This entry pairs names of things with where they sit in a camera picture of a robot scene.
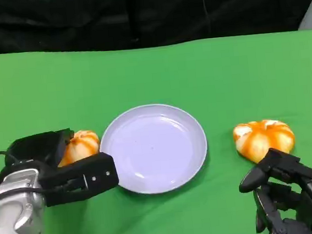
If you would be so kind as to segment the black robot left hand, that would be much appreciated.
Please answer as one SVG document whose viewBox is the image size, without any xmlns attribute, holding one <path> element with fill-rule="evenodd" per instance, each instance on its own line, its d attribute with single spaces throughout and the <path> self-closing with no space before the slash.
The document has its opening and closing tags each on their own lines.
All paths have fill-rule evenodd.
<svg viewBox="0 0 312 234">
<path fill-rule="evenodd" d="M 43 132 L 15 140 L 7 152 L 18 161 L 38 160 L 57 167 L 73 136 L 74 131 L 69 128 Z"/>
</svg>

